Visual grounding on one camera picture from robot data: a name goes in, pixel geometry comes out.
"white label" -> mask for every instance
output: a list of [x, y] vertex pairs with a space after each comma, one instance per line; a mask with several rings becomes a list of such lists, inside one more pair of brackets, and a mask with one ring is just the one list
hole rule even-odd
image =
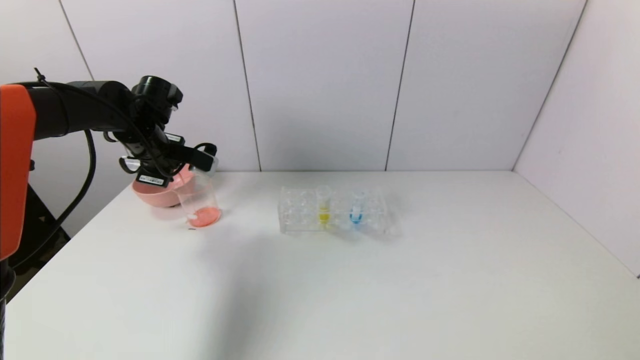
[[164, 180], [158, 179], [157, 177], [147, 176], [147, 175], [140, 175], [140, 177], [138, 178], [138, 181], [144, 181], [145, 183], [156, 184], [156, 185], [164, 184]]
[[173, 135], [173, 134], [168, 134], [168, 133], [164, 133], [164, 134], [166, 135], [167, 139], [169, 139], [171, 141], [174, 141], [174, 142], [180, 142], [180, 139], [182, 139], [182, 137], [178, 136], [178, 135]]

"white wall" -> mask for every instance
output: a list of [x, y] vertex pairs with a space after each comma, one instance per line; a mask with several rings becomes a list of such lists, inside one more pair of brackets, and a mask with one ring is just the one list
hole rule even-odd
[[389, 170], [511, 170], [584, 0], [420, 0]]
[[515, 171], [640, 274], [640, 2], [589, 0]]
[[384, 170], [412, 0], [237, 0], [263, 170]]
[[[55, 0], [0, 1], [0, 83], [35, 81], [38, 67], [49, 81], [91, 80], [60, 4]], [[76, 234], [117, 195], [132, 177], [120, 170], [122, 146], [94, 134], [97, 170], [92, 187], [63, 224]], [[33, 144], [36, 169], [29, 183], [54, 216], [77, 195], [89, 165], [83, 133], [39, 140]]]
[[221, 170], [259, 169], [234, 0], [62, 3], [96, 80], [175, 83], [184, 99], [167, 132], [215, 143]]

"white table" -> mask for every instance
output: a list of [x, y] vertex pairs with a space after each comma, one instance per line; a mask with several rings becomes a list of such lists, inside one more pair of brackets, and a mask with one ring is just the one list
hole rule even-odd
[[[221, 173], [124, 190], [8, 305], [6, 358], [640, 359], [640, 281], [511, 172]], [[396, 237], [279, 233], [280, 187], [380, 186]]]

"test tube rack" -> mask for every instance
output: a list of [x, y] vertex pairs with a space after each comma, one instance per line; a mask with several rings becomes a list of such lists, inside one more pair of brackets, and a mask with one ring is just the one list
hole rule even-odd
[[334, 191], [283, 187], [278, 203], [280, 232], [345, 232], [383, 234], [388, 211], [380, 190]]

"black stand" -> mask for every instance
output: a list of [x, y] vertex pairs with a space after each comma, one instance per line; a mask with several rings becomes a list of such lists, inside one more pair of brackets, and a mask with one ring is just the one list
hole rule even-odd
[[9, 261], [0, 261], [0, 360], [4, 359], [4, 309], [6, 295], [15, 282], [15, 272], [9, 267]]

